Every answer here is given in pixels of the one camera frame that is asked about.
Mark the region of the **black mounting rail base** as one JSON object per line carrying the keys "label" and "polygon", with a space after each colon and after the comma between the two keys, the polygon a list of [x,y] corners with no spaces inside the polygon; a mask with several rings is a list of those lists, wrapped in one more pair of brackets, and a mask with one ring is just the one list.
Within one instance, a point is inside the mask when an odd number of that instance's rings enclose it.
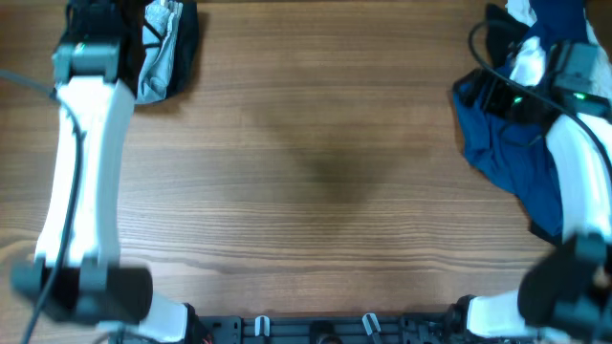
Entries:
{"label": "black mounting rail base", "polygon": [[203,316],[214,343],[474,343],[476,338],[455,333],[440,313],[383,316],[367,313],[346,317]]}

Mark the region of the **light blue denim shorts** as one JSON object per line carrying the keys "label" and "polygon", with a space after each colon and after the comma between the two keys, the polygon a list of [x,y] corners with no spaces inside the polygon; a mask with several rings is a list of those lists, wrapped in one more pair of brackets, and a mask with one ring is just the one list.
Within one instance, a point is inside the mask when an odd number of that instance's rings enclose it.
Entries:
{"label": "light blue denim shorts", "polygon": [[183,6],[179,1],[156,0],[145,8],[142,28],[145,59],[139,77],[137,104],[166,98]]}

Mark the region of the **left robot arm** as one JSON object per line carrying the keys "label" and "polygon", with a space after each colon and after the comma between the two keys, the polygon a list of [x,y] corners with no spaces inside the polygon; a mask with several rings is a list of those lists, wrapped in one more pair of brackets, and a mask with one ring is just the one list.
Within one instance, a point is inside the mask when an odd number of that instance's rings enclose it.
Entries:
{"label": "left robot arm", "polygon": [[33,315],[100,327],[115,340],[187,343],[189,307],[153,290],[150,271],[120,263],[122,148],[145,58],[143,1],[71,1],[53,53],[59,136],[52,196],[33,260],[11,285]]}

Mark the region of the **folded black shorts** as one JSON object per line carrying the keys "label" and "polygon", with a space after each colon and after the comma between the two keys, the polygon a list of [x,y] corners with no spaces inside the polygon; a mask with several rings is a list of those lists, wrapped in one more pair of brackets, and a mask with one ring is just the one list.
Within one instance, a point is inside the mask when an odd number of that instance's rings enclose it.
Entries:
{"label": "folded black shorts", "polygon": [[[77,76],[121,83],[137,98],[145,59],[142,43],[145,8],[156,0],[71,0],[65,8],[66,28],[53,54],[54,79],[67,84]],[[200,41],[197,4],[183,6],[174,66],[166,99],[181,93],[191,79]]]}

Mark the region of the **dark blue shirt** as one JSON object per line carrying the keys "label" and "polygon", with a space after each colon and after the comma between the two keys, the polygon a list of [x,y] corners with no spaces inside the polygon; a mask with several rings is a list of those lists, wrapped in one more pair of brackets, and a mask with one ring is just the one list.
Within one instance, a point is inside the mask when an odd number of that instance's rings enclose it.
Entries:
{"label": "dark blue shirt", "polygon": [[[530,38],[538,38],[544,51],[563,40],[587,42],[583,2],[524,1],[521,6],[535,17],[533,23],[494,4],[485,9],[485,46],[501,75],[510,75],[512,54]],[[483,69],[456,80],[452,99],[467,162],[521,201],[534,235],[559,241],[563,216],[557,169],[544,139],[544,122],[555,111]]]}

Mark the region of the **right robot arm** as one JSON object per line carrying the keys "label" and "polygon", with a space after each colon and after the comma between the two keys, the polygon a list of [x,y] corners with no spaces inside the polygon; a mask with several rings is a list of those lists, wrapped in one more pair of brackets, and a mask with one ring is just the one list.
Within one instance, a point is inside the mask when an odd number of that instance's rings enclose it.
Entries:
{"label": "right robot arm", "polygon": [[597,48],[561,42],[530,89],[506,82],[552,108],[545,133],[557,169],[561,242],[523,277],[519,288],[472,298],[468,332],[483,338],[611,339],[611,108],[591,94]]}

